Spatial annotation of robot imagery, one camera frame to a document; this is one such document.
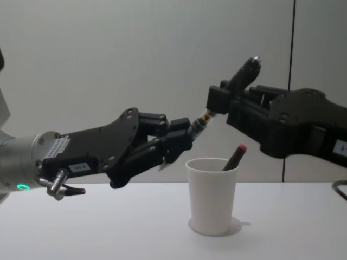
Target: red cap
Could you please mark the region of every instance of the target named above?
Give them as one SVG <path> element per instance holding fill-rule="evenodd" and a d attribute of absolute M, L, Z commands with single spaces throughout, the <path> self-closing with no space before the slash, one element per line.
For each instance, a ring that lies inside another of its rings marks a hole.
<path fill-rule="evenodd" d="M 239 148 L 242 149 L 242 150 L 244 150 L 244 151 L 247 151 L 247 146 L 244 145 L 244 144 L 240 144 L 240 145 L 239 145 Z"/>

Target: screw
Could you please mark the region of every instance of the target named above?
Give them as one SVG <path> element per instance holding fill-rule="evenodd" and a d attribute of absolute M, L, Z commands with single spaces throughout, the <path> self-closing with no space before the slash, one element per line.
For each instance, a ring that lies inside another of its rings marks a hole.
<path fill-rule="evenodd" d="M 281 113 L 281 116 L 283 119 L 287 119 L 289 117 L 289 115 L 287 113 Z"/>
<path fill-rule="evenodd" d="M 38 143 L 40 145 L 43 145 L 44 144 L 44 138 L 41 136 L 39 139 L 38 139 Z"/>
<path fill-rule="evenodd" d="M 35 166 L 36 166 L 36 168 L 38 168 L 38 169 L 42 169 L 42 161 L 37 160 L 36 163 L 35 163 Z"/>

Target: cup rim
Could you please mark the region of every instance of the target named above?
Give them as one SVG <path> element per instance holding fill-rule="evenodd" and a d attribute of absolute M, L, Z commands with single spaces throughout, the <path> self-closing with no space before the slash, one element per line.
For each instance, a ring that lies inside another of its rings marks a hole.
<path fill-rule="evenodd" d="M 206 160 L 206 159 L 209 159 L 209 160 L 222 160 L 222 161 L 225 161 L 226 163 L 228 162 L 228 159 L 225 159 L 225 158 L 217 158 L 217 157 L 201 157 L 201 158 L 195 158 L 195 159 L 191 159 L 189 161 L 187 161 L 185 163 L 185 166 L 187 169 L 189 170 L 192 170 L 192 171 L 199 171 L 201 173 L 227 173 L 227 172 L 232 172 L 232 171 L 236 171 L 239 167 L 236 167 L 235 169 L 231 169 L 231 170 L 227 170 L 227 171 L 203 171 L 203 170 L 198 170 L 198 169 L 194 169 L 192 167 L 190 167 L 188 164 L 193 162 L 193 161 L 198 161 L 198 160 Z"/>

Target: white paper cup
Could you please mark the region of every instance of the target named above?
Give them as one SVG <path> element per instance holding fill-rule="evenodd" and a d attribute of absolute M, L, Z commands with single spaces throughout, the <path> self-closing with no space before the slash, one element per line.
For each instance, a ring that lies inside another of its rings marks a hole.
<path fill-rule="evenodd" d="M 189 226 L 205 236 L 223 236 L 231 228 L 237 168 L 222 171 L 228 160 L 187 161 L 191 219 Z"/>

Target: metal cylinder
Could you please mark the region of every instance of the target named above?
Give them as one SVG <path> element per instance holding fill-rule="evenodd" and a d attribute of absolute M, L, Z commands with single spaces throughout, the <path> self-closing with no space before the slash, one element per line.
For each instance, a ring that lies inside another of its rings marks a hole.
<path fill-rule="evenodd" d="M 40 162 L 56 140 L 55 132 L 13 138 L 0 133 L 0 194 L 39 188 Z"/>

